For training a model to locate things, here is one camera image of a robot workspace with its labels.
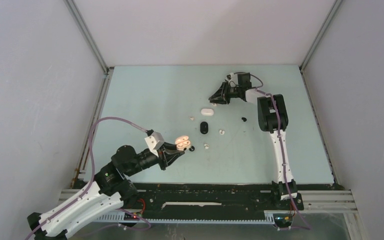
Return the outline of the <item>pink square earbud case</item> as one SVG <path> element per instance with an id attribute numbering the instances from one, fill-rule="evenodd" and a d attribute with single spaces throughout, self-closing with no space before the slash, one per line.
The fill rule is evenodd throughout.
<path id="1" fill-rule="evenodd" d="M 182 135 L 176 138 L 174 144 L 178 151 L 186 151 L 192 146 L 190 138 L 187 135 Z"/>

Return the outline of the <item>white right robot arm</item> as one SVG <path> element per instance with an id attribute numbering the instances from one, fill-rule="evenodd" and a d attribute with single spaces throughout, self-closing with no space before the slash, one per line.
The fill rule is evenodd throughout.
<path id="1" fill-rule="evenodd" d="M 286 148 L 286 129 L 289 117 L 282 94 L 264 92 L 263 81 L 250 72 L 232 72 L 209 98 L 213 105 L 228 105 L 231 99 L 241 99 L 255 104 L 260 130 L 269 135 L 275 160 L 275 174 L 272 181 L 271 204 L 277 209 L 290 205 L 296 213 L 299 194 L 290 167 Z"/>

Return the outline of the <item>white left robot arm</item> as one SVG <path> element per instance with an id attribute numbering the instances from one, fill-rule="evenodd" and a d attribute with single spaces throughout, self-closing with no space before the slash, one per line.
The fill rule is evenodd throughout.
<path id="1" fill-rule="evenodd" d="M 163 143 L 156 152 L 147 148 L 136 153 L 130 145 L 119 147 L 111 161 L 75 195 L 46 213 L 34 212 L 28 216 L 34 239 L 67 240 L 108 212 L 133 208 L 139 192 L 128 178 L 155 165 L 165 170 L 190 147 L 191 141 L 185 136 L 175 144 Z"/>

